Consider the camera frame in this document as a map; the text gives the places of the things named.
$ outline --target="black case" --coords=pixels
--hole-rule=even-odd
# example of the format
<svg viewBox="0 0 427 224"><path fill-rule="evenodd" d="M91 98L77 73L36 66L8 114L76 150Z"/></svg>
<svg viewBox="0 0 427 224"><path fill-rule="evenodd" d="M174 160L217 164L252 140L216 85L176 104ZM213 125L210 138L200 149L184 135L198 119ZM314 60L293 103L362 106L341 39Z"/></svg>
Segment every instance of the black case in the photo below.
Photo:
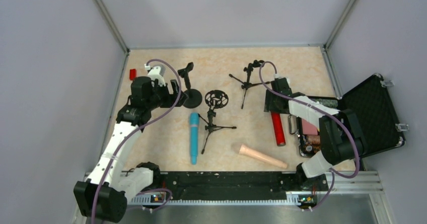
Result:
<svg viewBox="0 0 427 224"><path fill-rule="evenodd" d="M362 132L368 144L368 151L361 158L401 147L405 137L396 125L399 123L396 111L386 87L382 86L384 78L374 74L348 91L341 99L331 97L308 96L310 99L328 99L338 102L337 109L353 110L359 120ZM300 155L311 157L314 149L306 151L305 136L302 134L301 118L297 117L297 134L300 142Z"/></svg>

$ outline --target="turquoise tube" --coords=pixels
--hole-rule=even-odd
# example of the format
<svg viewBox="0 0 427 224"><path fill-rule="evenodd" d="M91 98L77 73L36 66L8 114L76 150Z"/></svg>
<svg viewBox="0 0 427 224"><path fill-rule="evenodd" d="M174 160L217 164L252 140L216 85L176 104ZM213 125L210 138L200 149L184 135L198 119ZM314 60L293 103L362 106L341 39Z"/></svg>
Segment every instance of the turquoise tube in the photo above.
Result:
<svg viewBox="0 0 427 224"><path fill-rule="evenodd" d="M199 131L199 114L193 112L190 114L190 157L191 164L197 163L198 154L198 131Z"/></svg>

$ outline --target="black foam lining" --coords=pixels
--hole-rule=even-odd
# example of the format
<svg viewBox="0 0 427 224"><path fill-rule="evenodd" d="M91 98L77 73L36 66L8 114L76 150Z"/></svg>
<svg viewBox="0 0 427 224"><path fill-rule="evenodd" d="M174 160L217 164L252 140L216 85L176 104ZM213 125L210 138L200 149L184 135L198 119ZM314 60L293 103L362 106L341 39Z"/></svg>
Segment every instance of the black foam lining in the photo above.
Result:
<svg viewBox="0 0 427 224"><path fill-rule="evenodd" d="M339 109L352 109L358 117L368 151L362 157L395 148L401 132L396 130L399 123L387 88L381 86L384 79L372 75L346 93L340 101Z"/></svg>

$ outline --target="peach-colored tube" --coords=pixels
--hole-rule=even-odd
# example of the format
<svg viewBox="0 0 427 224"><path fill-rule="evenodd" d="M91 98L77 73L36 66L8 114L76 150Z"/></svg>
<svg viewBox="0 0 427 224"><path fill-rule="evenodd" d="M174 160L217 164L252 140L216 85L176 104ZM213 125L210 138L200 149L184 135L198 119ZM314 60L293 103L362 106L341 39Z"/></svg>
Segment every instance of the peach-colored tube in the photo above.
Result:
<svg viewBox="0 0 427 224"><path fill-rule="evenodd" d="M252 157L254 159L263 161L265 163L268 163L268 164L271 164L271 165L274 165L274 166L277 166L280 168L286 169L288 167L287 163L280 161L280 160L277 160L277 159L270 157L268 155L265 155L265 154L258 152L256 150L253 150L244 144L242 144L242 146L240 146L239 154Z"/></svg>

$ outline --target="red tube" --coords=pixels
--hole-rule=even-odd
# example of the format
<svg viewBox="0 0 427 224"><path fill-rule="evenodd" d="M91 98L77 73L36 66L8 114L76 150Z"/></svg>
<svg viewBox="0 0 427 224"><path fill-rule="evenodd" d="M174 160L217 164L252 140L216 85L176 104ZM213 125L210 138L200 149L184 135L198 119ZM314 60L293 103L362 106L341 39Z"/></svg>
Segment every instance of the red tube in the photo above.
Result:
<svg viewBox="0 0 427 224"><path fill-rule="evenodd" d="M285 146L286 141L284 139L283 127L281 124L280 114L272 112L271 119L273 120L274 135L276 135L277 146Z"/></svg>

